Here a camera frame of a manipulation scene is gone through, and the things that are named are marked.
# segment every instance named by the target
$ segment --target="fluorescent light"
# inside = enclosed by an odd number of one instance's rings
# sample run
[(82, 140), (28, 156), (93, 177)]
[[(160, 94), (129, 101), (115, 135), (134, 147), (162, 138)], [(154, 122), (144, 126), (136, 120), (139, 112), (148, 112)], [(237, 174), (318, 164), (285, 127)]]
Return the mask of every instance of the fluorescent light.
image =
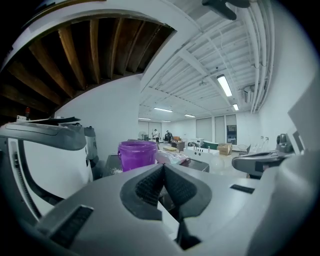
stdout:
[(166, 110), (166, 109), (157, 108), (157, 107), (155, 107), (154, 109), (155, 109), (155, 110), (162, 110), (162, 111), (172, 112), (172, 110)]
[(222, 89), (224, 90), (225, 95), (226, 95), (227, 97), (232, 96), (232, 92), (231, 92), (231, 90), (230, 90), (230, 86), (229, 86), (229, 84), (228, 84), (228, 81), (227, 81), (225, 75), (224, 75), (224, 74), (218, 75), (218, 76), (216, 77), (216, 79), (218, 80), (218, 82), (220, 83)]

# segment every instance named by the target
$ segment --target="floor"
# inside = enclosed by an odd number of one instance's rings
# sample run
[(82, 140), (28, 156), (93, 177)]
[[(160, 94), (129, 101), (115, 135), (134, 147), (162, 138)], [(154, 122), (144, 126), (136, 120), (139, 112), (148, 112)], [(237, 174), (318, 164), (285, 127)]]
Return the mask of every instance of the floor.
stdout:
[[(169, 146), (168, 143), (159, 143), (159, 150), (163, 150), (164, 146)], [(232, 152), (231, 155), (219, 155), (219, 158), (224, 162), (224, 168), (217, 170), (210, 170), (210, 173), (218, 175), (227, 175), (237, 178), (246, 178), (247, 174), (245, 172), (239, 171), (232, 166), (232, 159), (239, 155), (238, 152)]]

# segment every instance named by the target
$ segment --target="white ceiling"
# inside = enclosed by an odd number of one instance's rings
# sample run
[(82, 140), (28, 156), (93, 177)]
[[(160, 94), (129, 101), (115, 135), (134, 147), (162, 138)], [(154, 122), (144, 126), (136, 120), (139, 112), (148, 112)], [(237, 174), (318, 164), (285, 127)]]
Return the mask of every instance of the white ceiling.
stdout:
[[(243, 88), (255, 84), (255, 68), (245, 12), (231, 5), (237, 19), (230, 21), (202, 6), (201, 0), (161, 1), (197, 26), (198, 34), (190, 35), (146, 82), (140, 94), (139, 117), (178, 121), (189, 118), (184, 114), (197, 118), (223, 115), (234, 111), (233, 104), (238, 104), (240, 111), (249, 111), (251, 104), (244, 102)], [(252, 21), (257, 32), (255, 19)], [(230, 97), (226, 97), (216, 79), (221, 74), (229, 83)]]

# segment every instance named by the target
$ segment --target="plastic bag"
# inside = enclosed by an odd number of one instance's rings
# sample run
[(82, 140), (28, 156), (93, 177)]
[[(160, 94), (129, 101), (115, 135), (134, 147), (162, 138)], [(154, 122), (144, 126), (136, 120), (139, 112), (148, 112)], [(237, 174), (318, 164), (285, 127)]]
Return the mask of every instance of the plastic bag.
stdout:
[(158, 150), (155, 155), (155, 159), (159, 164), (173, 164), (180, 165), (183, 163), (188, 157), (183, 153), (178, 152), (169, 152)]

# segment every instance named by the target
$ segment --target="cardboard box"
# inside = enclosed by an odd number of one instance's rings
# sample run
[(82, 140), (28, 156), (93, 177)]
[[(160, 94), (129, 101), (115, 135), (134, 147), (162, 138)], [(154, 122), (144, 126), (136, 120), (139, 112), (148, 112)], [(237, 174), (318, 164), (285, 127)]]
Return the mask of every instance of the cardboard box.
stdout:
[(231, 143), (219, 143), (216, 148), (220, 151), (220, 155), (228, 156), (232, 152), (232, 144)]

